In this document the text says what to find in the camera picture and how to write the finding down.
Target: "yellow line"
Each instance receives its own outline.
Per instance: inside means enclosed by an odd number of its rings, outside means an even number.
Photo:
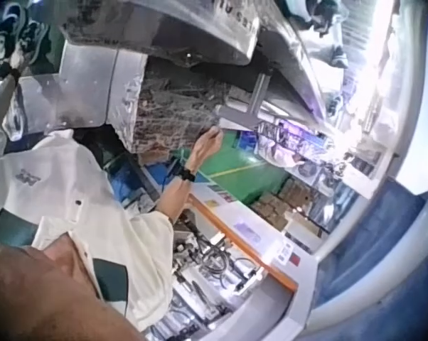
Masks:
[[[238,168],[233,168],[233,169],[229,169],[229,170],[224,170],[223,172],[219,172],[219,173],[214,173],[214,174],[208,175],[208,177],[209,178],[217,178],[218,176],[227,175],[227,174],[231,174],[231,173],[236,173],[236,172],[239,172],[241,170],[243,171],[243,170],[246,170],[246,169],[260,167],[260,166],[263,166],[265,164],[266,164],[266,162],[257,162],[257,163],[254,163],[252,165],[248,165],[248,166],[244,166],[244,167],[238,167]]]

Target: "green floor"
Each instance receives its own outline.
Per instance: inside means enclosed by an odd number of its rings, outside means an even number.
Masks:
[[[253,153],[233,148],[235,136],[235,132],[225,134],[221,150],[205,162],[201,172],[245,204],[254,202],[263,192],[278,191],[288,173]]]

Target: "man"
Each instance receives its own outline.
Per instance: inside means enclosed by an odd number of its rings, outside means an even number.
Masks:
[[[19,50],[0,85],[0,127],[26,65]],[[91,152],[71,139],[72,133],[54,131],[30,151],[2,156],[6,137],[0,128],[0,242],[41,250],[31,251],[34,258],[57,266],[84,292],[143,330],[168,309],[171,223],[183,209],[193,175],[220,149],[223,134],[213,127],[201,136],[155,211],[129,219],[106,174]]]

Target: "jacket logo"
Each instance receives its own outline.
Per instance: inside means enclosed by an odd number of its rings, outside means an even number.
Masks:
[[[15,175],[15,178],[22,183],[26,183],[31,187],[34,186],[38,181],[42,180],[38,176],[30,174],[26,169],[21,169],[21,172]]]

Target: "white jacket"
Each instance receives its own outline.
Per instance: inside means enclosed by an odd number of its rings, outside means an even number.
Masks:
[[[160,212],[131,219],[92,153],[53,132],[29,151],[2,156],[0,241],[38,249],[69,232],[99,296],[138,330],[160,320],[172,297],[173,228]]]

